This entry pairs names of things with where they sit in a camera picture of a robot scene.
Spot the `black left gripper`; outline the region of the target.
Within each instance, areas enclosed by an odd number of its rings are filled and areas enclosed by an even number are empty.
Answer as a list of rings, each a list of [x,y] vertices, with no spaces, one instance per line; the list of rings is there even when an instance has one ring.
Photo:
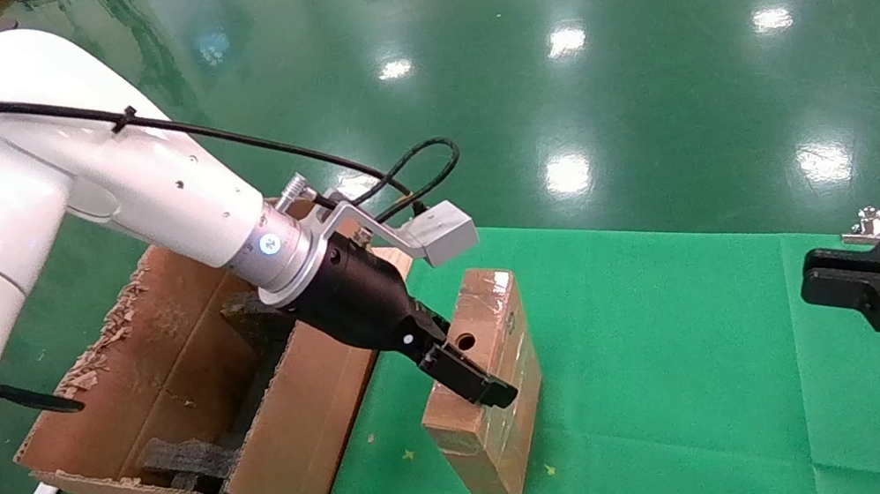
[[[400,352],[435,382],[480,407],[507,408],[518,388],[488,373],[447,343],[448,320],[408,293],[394,264],[352,241],[332,236],[317,269],[297,297],[265,304],[353,348]]]

